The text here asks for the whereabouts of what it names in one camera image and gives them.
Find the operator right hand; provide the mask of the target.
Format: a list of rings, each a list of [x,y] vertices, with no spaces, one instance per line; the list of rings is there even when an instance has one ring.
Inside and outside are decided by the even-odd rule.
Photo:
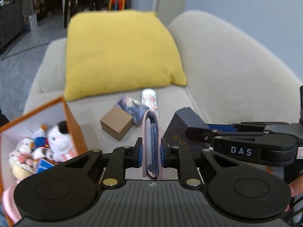
[[[302,196],[302,170],[299,172],[298,177],[289,184],[291,190],[291,197]]]

